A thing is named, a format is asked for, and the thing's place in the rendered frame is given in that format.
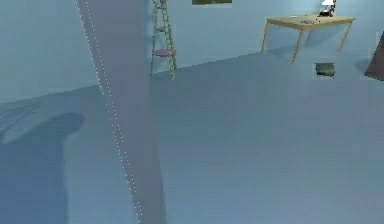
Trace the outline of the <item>framed green picture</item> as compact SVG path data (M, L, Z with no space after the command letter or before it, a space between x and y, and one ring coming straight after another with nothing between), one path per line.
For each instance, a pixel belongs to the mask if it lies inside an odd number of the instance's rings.
M232 4L233 0L192 0L192 5Z

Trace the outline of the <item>green ladder shelf pink trays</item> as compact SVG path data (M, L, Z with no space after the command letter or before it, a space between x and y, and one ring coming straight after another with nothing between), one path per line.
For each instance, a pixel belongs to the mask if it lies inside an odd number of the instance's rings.
M168 68L170 79L174 81L176 78L176 54L172 38L172 30L168 15L168 0L152 0L153 3L153 33L152 33L152 49L150 74L153 74L154 58L163 57L168 60ZM156 47L156 38L159 33L164 34L166 47L163 49Z

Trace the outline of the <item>dark brown furniture piece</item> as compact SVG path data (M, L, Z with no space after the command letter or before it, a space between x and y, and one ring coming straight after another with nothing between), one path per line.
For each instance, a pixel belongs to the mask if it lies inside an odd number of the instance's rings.
M370 61L365 76L384 81L384 41L380 40Z

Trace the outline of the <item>wooden table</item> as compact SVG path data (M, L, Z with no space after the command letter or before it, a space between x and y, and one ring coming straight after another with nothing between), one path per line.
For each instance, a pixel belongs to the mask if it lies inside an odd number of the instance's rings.
M304 33L308 32L308 36L305 42L305 45L308 45L312 31L318 28L325 28L325 27L332 27L332 26L339 26L339 25L347 26L344 36L338 48L338 51L341 52L354 21L355 21L355 18L349 17L349 16L320 17L317 14L304 14L304 15L297 15L297 16L267 18L265 27L264 27L261 53L264 52L266 47L270 25L295 29L299 31L299 36L298 36L295 49L292 55L291 63L294 63L296 61L297 53L299 51L299 46Z

